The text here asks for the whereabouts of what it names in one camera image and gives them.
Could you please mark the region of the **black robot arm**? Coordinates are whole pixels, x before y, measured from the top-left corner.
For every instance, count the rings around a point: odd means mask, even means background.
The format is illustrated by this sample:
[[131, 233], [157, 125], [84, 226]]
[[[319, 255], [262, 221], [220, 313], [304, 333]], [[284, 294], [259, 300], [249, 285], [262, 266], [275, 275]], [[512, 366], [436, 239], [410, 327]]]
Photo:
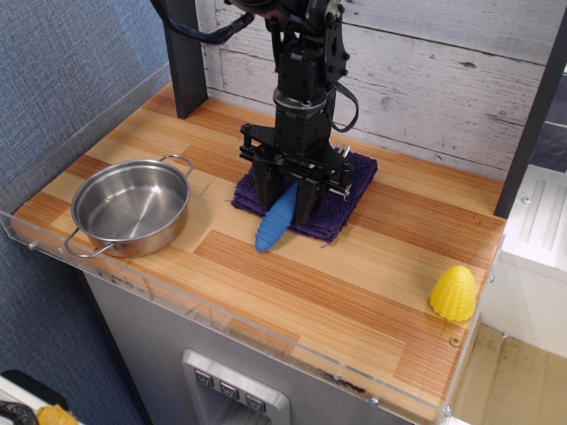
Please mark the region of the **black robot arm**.
[[236, 1], [264, 18], [271, 34], [278, 83], [275, 125], [244, 124], [240, 155], [252, 162], [260, 205], [270, 209], [284, 193], [284, 179], [298, 181], [293, 220], [305, 223], [328, 194], [347, 197], [353, 164], [330, 145], [336, 94], [347, 74], [342, 37], [344, 6], [338, 1]]

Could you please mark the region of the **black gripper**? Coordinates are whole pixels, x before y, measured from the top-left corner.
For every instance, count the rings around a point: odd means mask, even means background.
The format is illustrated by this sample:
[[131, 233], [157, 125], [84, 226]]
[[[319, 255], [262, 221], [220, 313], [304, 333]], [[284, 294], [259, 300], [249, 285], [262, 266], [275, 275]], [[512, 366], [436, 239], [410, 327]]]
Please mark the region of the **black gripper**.
[[240, 156], [252, 162], [252, 173], [260, 206], [268, 211], [285, 192], [286, 179], [313, 177], [315, 166], [320, 173], [316, 180], [299, 182], [294, 223], [309, 221], [327, 194], [327, 182], [333, 189], [351, 187], [354, 164], [346, 154], [330, 144], [334, 128], [333, 99], [312, 99], [302, 103], [296, 99], [276, 100], [276, 121], [272, 127], [246, 123]]

